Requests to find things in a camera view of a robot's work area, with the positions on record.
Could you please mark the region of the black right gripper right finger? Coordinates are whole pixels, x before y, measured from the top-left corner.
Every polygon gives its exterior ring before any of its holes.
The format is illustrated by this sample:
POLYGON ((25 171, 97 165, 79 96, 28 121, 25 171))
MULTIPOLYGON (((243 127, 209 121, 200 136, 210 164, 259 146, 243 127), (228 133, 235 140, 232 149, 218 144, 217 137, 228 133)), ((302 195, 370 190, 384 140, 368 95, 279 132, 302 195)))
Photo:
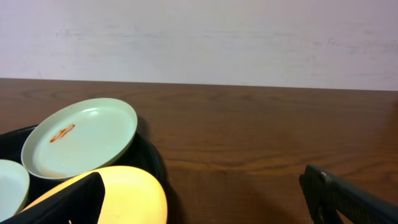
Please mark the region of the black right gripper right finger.
POLYGON ((314 223, 397 224, 397 206, 381 200, 314 165, 307 165, 299 182, 314 223))

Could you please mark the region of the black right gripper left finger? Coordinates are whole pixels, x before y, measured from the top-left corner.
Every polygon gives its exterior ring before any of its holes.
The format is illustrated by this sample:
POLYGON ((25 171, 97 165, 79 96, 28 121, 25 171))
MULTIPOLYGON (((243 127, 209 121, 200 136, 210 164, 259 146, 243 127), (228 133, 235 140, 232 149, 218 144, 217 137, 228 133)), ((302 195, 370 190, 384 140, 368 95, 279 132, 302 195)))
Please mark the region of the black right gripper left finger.
POLYGON ((93 172, 2 224, 97 224, 105 187, 93 172))

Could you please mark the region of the green plate with ketchup stain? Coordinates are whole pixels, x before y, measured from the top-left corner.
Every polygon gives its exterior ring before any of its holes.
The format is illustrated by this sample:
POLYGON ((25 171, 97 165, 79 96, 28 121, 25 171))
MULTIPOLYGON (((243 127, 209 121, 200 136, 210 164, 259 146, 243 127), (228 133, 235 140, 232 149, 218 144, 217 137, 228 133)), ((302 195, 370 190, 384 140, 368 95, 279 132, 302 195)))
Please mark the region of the green plate with ketchup stain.
POLYGON ((66 180, 108 166, 131 145, 138 125, 128 103, 94 98, 67 106, 29 134, 21 162, 38 178, 66 180))

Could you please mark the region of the pale green plate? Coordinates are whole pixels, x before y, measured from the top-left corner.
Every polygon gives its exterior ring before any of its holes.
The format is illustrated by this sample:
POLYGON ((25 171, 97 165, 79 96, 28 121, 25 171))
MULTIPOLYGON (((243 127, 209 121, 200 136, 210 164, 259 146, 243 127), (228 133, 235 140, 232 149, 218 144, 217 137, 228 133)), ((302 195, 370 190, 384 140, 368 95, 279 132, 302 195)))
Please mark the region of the pale green plate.
POLYGON ((17 162, 1 159, 1 221, 19 213, 26 204, 30 177, 17 162))

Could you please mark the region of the round black tray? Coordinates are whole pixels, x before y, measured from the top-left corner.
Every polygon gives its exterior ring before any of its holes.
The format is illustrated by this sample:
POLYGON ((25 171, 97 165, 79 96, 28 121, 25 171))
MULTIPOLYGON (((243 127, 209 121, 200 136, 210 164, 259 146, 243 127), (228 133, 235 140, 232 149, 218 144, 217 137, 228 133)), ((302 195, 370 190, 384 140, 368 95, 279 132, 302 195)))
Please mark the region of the round black tray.
MULTIPOLYGON (((35 128, 36 126, 29 126, 1 134, 1 159, 21 163, 23 144, 35 128)), ((128 150, 113 165, 137 167, 153 175, 161 184, 165 182, 165 167, 160 154, 152 143, 139 134, 134 136, 128 150)), ((46 180, 31 175, 27 202, 33 202, 58 184, 58 180, 46 180)))

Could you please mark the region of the yellow plate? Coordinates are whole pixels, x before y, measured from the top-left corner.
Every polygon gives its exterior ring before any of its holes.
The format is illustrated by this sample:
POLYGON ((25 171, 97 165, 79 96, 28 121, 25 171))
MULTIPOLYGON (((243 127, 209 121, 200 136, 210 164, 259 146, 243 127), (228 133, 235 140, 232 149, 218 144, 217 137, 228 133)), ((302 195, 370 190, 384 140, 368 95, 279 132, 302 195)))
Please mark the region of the yellow plate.
POLYGON ((105 167, 76 176, 44 193, 23 211, 93 172, 101 175, 105 187, 97 224, 167 222, 167 199, 162 186, 148 172, 130 166, 105 167))

